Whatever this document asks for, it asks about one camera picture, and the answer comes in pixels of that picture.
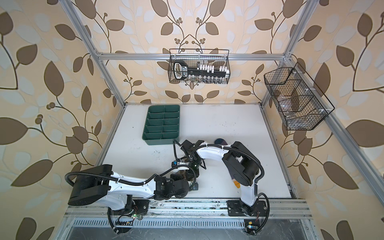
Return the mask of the brown argyle sock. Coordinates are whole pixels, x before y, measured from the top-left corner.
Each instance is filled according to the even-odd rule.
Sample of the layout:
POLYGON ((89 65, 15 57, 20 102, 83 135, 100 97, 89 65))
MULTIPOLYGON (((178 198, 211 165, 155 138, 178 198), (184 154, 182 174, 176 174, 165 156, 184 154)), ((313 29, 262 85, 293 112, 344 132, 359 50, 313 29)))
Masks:
POLYGON ((194 180, 194 174, 189 168, 190 160, 187 157, 181 157, 178 165, 181 166, 179 168, 179 173, 189 182, 194 180))

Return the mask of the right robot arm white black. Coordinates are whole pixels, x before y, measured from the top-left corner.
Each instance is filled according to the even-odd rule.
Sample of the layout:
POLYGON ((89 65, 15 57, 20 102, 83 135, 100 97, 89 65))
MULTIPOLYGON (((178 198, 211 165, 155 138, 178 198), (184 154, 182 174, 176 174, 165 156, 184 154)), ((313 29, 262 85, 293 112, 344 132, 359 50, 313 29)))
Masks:
POLYGON ((261 162, 241 143, 234 142, 225 145, 225 141, 218 139, 214 144, 203 140, 191 143, 185 140, 179 143, 173 139, 175 161, 172 167, 186 167, 181 170, 182 176, 191 182, 190 189, 197 189, 197 178, 200 168, 206 169, 205 160, 221 161, 226 166, 230 177, 240 186, 241 196, 233 202, 231 213, 242 216, 255 217, 259 220, 261 208, 264 208, 265 219, 261 223, 245 224, 244 232, 249 236, 256 236, 266 225, 271 211, 270 200, 265 193, 258 192, 258 183, 265 176, 261 162))

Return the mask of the green divided organizer tray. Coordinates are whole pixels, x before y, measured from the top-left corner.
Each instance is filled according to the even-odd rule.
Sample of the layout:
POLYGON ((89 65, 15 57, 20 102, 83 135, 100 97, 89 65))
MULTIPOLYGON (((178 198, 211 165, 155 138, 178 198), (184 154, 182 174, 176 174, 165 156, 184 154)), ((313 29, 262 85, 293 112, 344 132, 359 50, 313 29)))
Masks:
POLYGON ((180 105, 149 106, 142 134, 149 146, 172 145, 180 136, 180 105))

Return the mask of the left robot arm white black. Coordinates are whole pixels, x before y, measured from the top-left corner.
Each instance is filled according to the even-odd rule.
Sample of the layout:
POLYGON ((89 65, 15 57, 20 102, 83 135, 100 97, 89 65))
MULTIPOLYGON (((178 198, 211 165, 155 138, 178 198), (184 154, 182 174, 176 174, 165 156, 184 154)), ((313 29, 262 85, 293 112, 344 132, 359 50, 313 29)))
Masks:
POLYGON ((182 171, 174 166, 162 174, 154 174, 149 179, 124 177, 113 172, 112 165, 101 165, 80 172, 65 175, 66 182, 72 186, 68 204, 70 206, 87 206, 94 203, 108 207, 107 217, 110 227, 117 235, 127 233, 128 228, 118 225, 119 219, 113 221, 113 215, 138 218, 143 207, 134 202, 134 198, 156 201, 169 200, 172 197, 182 199, 187 196, 196 184, 197 172, 181 165, 182 171))

